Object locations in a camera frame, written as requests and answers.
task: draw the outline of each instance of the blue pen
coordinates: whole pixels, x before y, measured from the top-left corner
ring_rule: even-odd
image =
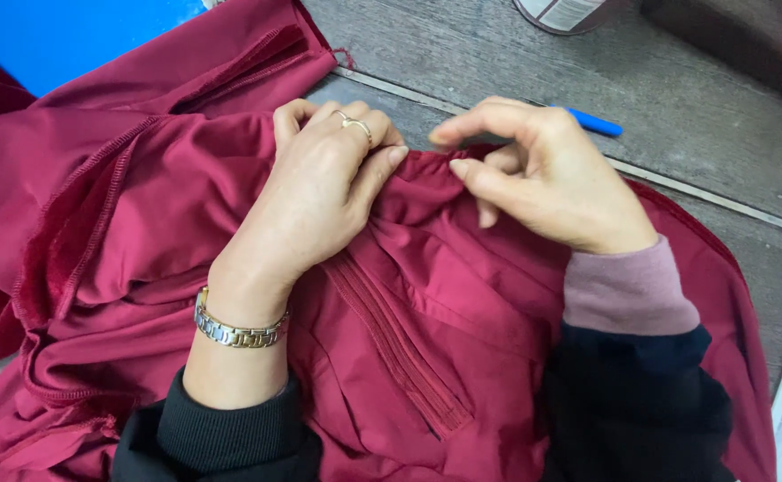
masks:
[[[524,99],[529,104],[539,105],[540,107],[548,107],[546,104],[542,104],[541,102],[537,102],[533,99],[528,99],[527,97],[523,97],[522,99]],[[611,137],[617,137],[623,133],[623,128],[618,124],[600,119],[597,116],[591,116],[585,112],[570,109],[569,107],[564,107],[564,109],[566,109],[569,114],[572,114],[572,116],[575,117],[575,120],[578,121],[578,124],[581,125],[581,127],[587,130],[598,132],[599,134],[604,134],[605,136]]]

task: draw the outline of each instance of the hand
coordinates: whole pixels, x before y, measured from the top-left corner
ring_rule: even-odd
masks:
[[[358,125],[342,128],[336,110],[364,121],[372,144]],[[215,287],[236,298],[258,283],[287,289],[331,258],[364,228],[376,195],[409,151],[387,115],[360,101],[319,107],[294,100],[273,119],[277,159],[254,207],[210,268],[210,298]]]
[[[564,109],[490,97],[436,127],[445,148],[483,132],[515,142],[451,162],[477,198],[481,227],[510,214],[534,233],[596,254],[638,251],[658,240],[631,189]]]

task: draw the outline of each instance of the blue board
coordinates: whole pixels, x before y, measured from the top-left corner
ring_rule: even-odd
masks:
[[[2,0],[0,66],[39,97],[205,10],[201,0]]]

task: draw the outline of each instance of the sleeve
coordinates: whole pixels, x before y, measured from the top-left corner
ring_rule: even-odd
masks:
[[[129,418],[112,482],[310,481],[321,455],[320,438],[302,422],[298,379],[291,373],[272,400],[214,410],[186,394],[180,370],[165,400]]]
[[[562,339],[543,375],[544,482],[733,482],[721,463],[730,399],[699,364],[710,342],[666,238],[637,253],[576,253]]]

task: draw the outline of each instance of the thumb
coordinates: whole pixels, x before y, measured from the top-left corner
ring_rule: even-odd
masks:
[[[409,154],[406,146],[381,149],[364,160],[352,181],[351,199],[369,208],[399,163]]]
[[[453,159],[450,161],[450,170],[475,197],[510,213],[521,179],[509,176],[503,170],[477,159]]]

